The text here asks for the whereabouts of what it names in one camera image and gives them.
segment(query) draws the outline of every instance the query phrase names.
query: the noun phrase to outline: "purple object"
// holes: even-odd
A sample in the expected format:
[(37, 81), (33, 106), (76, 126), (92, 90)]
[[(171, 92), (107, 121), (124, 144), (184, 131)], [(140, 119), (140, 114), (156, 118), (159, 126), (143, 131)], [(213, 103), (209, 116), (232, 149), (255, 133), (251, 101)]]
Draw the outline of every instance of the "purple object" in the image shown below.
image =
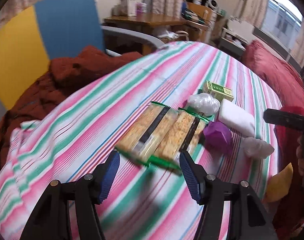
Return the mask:
[(203, 130), (206, 143), (212, 145), (222, 153), (232, 151), (232, 134), (228, 127), (221, 122), (210, 122)]

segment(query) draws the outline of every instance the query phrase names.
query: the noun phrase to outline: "yellow panel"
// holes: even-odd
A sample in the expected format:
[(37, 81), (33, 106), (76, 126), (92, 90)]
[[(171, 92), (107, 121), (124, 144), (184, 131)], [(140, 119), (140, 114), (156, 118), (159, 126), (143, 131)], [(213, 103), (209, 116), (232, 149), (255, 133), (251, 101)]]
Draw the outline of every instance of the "yellow panel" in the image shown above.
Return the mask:
[(0, 100), (7, 109), (47, 71), (48, 64), (34, 7), (29, 7), (0, 29)]

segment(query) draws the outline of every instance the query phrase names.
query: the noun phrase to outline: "cracker package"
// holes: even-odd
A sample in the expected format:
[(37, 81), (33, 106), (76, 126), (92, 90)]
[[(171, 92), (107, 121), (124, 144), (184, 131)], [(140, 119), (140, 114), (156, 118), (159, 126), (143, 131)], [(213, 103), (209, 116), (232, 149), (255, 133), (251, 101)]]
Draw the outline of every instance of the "cracker package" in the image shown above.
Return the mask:
[(173, 125), (178, 114), (175, 109), (151, 102), (116, 144), (116, 149), (126, 157), (148, 166), (149, 157)]
[(150, 158), (150, 161), (156, 165), (179, 169), (180, 152), (187, 150), (191, 155), (199, 142), (203, 129), (209, 123), (199, 114), (185, 109), (179, 110), (177, 120)]

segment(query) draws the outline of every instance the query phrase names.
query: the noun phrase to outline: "brown blanket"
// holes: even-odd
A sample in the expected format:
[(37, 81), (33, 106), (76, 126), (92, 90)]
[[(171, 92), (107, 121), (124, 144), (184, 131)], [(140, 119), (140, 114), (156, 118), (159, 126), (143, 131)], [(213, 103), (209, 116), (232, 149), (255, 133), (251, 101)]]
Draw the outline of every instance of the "brown blanket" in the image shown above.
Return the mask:
[(109, 57), (95, 47), (87, 46), (78, 57), (51, 60), (49, 70), (2, 117), (0, 170), (6, 163), (11, 133), (20, 127), (20, 123), (42, 120), (69, 95), (141, 56), (138, 52), (130, 52), (120, 57)]

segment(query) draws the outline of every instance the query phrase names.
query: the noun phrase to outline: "yellow and green box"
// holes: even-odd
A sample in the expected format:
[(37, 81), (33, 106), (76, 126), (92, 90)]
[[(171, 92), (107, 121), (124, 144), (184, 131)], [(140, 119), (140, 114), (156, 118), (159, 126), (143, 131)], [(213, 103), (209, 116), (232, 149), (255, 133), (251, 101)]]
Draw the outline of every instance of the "yellow and green box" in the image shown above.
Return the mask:
[(223, 87), (221, 85), (212, 83), (211, 81), (205, 81), (202, 87), (204, 93), (208, 93), (220, 102), (223, 98), (233, 101), (232, 90), (230, 88)]

